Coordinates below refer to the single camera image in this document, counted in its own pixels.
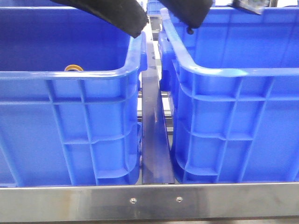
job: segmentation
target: crate rim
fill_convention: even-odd
[[[266,10],[281,10],[282,8],[267,8]],[[237,10],[229,7],[213,8],[213,10]],[[283,8],[283,10],[298,10],[298,7]],[[264,77],[264,76],[298,76],[299,68],[218,68],[211,69],[196,64],[180,39],[174,25],[170,19],[167,8],[160,10],[164,31],[170,40],[171,46],[175,52],[179,65],[195,75],[213,76],[213,77]]]
[[[1,10],[79,10],[73,7],[0,7]],[[128,76],[141,67],[141,54],[146,52],[145,33],[142,32],[137,38],[130,37],[125,63],[115,70],[96,71],[0,71],[0,80],[25,80],[25,79],[116,79]]]

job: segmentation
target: screw head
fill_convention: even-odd
[[[181,203],[181,202],[183,201],[183,198],[182,198],[182,197],[177,197],[176,201],[177,201],[178,203]]]
[[[130,199],[130,203],[131,203],[131,204],[136,204],[136,203],[137,203],[137,199],[134,198],[134,197],[131,198],[131,199]]]
[[[187,33],[192,35],[192,34],[194,34],[194,30],[191,27],[188,27],[187,28]]]

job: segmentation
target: metal rail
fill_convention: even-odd
[[[278,0],[270,0],[270,7],[277,7]]]
[[[0,189],[0,222],[299,216],[299,183]]]
[[[235,220],[235,219],[225,219],[225,220],[205,220],[205,221],[108,221],[100,222],[101,224],[298,224],[299,218],[277,218],[277,219],[244,219],[244,220]]]
[[[159,32],[162,31],[162,17],[160,15],[151,15],[149,16],[149,22],[151,24],[153,40],[157,41]]]

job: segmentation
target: stainless steel frame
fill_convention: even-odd
[[[151,15],[149,17],[149,22],[151,24],[153,40],[157,41],[159,32],[162,31],[162,17],[160,15]]]
[[[299,183],[172,184],[174,177],[149,25],[145,31],[149,69],[142,74],[144,185],[0,188],[0,222],[299,223]]]
[[[278,0],[270,0],[270,7],[277,7]]]
[[[299,216],[299,183],[0,190],[0,222]]]

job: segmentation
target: blue plastic crate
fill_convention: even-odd
[[[158,0],[149,0],[146,6],[146,11],[148,15],[160,15],[160,9],[165,6]]]
[[[0,186],[134,184],[144,35],[72,7],[0,7],[0,29]]]
[[[193,35],[161,11],[176,178],[299,181],[299,8],[213,8]]]

